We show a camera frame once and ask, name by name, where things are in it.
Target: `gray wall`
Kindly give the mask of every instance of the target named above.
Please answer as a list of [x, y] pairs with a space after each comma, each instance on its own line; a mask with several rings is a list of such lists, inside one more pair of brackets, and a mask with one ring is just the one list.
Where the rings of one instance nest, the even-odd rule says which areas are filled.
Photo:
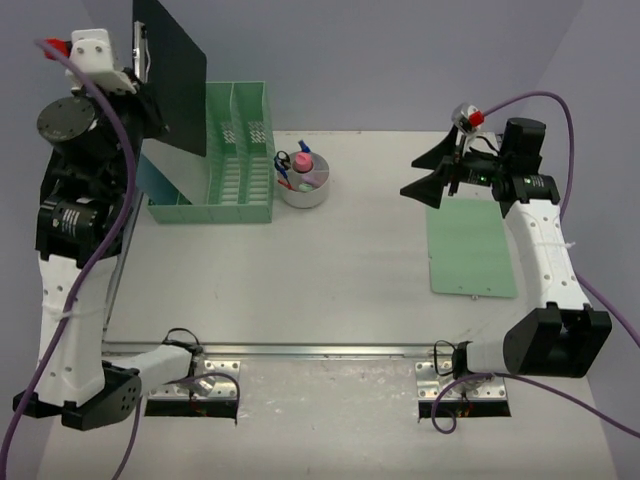
[[[564, 230], [574, 266], [640, 329], [637, 112], [640, 63], [634, 0], [589, 0], [560, 44], [540, 88], [570, 104], [576, 129], [574, 193]], [[526, 115], [548, 125], [544, 171], [561, 179], [567, 168], [564, 118], [550, 100], [532, 100]], [[640, 352], [617, 324], [589, 373], [598, 407], [640, 429], [636, 373]], [[605, 427], [621, 479], [640, 478], [640, 442]]]
[[[22, 391], [36, 364], [41, 290], [34, 251], [39, 186], [50, 149], [35, 128], [40, 110], [69, 92], [64, 70], [32, 44], [36, 37], [68, 38], [91, 27], [80, 0], [0, 3], [2, 108], [0, 108], [0, 431], [11, 416], [11, 398]], [[9, 458], [10, 478], [35, 478], [50, 422], [24, 418]]]
[[[131, 0], [83, 0], [129, 54]], [[266, 80], [278, 130], [446, 130], [533, 88], [582, 2], [163, 0], [210, 80]], [[491, 118], [501, 124], [502, 116]]]

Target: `pink bottle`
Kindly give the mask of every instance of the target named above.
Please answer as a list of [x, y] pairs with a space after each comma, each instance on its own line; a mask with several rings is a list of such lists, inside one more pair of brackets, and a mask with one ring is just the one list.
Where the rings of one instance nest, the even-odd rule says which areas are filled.
[[293, 161], [293, 169], [298, 173], [310, 172], [313, 168], [313, 160], [311, 154], [299, 152]]

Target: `green plate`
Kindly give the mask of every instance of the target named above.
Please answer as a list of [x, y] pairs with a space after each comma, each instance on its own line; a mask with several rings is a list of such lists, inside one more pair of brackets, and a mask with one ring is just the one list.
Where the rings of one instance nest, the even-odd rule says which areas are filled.
[[518, 296], [498, 202], [443, 199], [427, 208], [431, 290], [435, 293]]

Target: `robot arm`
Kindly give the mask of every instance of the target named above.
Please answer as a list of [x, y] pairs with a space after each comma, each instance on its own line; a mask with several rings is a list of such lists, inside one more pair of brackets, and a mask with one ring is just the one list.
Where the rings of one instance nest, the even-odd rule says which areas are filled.
[[[143, 26], [136, 25], [138, 41]], [[123, 69], [106, 30], [81, 30], [72, 42], [51, 40], [100, 87], [122, 121], [136, 156], [144, 138], [166, 130], [153, 91], [145, 84], [144, 45], [137, 45], [136, 72]], [[71, 72], [73, 96], [47, 106], [38, 131], [53, 147], [40, 192], [36, 249], [43, 283], [40, 358], [62, 319], [64, 304], [82, 267], [105, 238], [123, 206], [126, 169], [110, 122]], [[61, 415], [62, 424], [89, 430], [124, 420], [140, 396], [193, 375], [202, 353], [165, 339], [157, 349], [118, 362], [101, 359], [107, 298], [123, 232], [84, 281], [67, 327], [46, 366], [25, 414]], [[14, 409], [22, 394], [14, 398]]]
[[[467, 104], [452, 116], [454, 127], [433, 150], [412, 166], [433, 173], [406, 187], [401, 195], [439, 208], [459, 183], [492, 188], [518, 248], [526, 282], [527, 312], [496, 314], [487, 328], [456, 345], [453, 376], [511, 373], [558, 377], [584, 376], [611, 331], [609, 314], [595, 311], [577, 282], [560, 223], [560, 195], [553, 178], [540, 175], [545, 125], [512, 118], [500, 151], [469, 147], [484, 120]], [[458, 131], [462, 132], [456, 144]]]

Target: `round container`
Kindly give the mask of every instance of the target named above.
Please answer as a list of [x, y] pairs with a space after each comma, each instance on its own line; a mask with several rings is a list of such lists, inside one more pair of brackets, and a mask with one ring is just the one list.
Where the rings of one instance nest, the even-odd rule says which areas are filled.
[[[290, 155], [292, 159], [300, 152]], [[287, 170], [293, 190], [276, 183], [282, 199], [292, 207], [313, 208], [324, 202], [329, 196], [329, 164], [317, 153], [311, 152], [313, 168], [307, 173], [298, 173], [293, 168]], [[284, 180], [278, 173], [278, 179]]]

